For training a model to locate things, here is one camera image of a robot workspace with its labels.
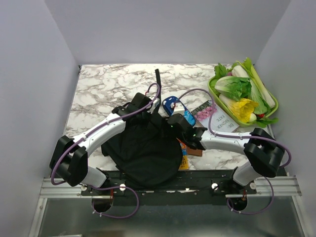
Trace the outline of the brown leather wallet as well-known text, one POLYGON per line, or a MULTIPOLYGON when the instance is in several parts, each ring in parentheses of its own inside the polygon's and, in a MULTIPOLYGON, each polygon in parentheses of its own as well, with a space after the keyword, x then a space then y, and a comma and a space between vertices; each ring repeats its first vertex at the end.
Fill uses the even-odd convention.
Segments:
POLYGON ((202 150, 199 150, 199 149, 192 149, 190 147, 186 147, 186 151, 187 151, 187 154, 191 156, 197 156, 197 157, 202 156, 202 150))

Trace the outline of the black backpack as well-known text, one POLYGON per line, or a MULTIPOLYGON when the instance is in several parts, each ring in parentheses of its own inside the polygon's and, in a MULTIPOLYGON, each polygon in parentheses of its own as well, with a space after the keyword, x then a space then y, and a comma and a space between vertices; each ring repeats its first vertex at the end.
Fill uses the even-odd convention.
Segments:
POLYGON ((182 162, 179 141, 157 109, 125 118, 125 130, 101 146, 119 171, 143 188, 172 180, 182 162))

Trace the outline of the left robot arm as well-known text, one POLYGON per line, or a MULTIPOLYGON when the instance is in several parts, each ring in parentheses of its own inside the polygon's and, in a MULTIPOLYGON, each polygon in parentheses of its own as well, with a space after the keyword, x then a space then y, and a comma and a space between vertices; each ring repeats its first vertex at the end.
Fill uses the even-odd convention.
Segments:
POLYGON ((152 114, 160 104, 159 93, 148 97, 137 93, 131 102, 115 107, 100 123, 91 129, 69 138, 64 135, 57 141, 49 167, 53 185, 68 183, 70 186, 84 184, 104 195, 109 182, 104 172, 88 165, 89 156, 102 144, 125 131, 127 120, 141 113, 152 114))

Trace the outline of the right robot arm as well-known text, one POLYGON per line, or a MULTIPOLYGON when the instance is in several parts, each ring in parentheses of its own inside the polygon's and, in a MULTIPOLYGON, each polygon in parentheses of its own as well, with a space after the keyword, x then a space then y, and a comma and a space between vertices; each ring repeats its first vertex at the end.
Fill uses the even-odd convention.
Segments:
POLYGON ((172 115, 167 122, 176 137, 191 149, 216 149, 247 157, 248 162, 237 167, 227 181, 228 190, 234 194, 256 178, 277 175, 285 148, 261 128, 246 133, 209 132, 204 127, 192 127, 180 114, 172 115))

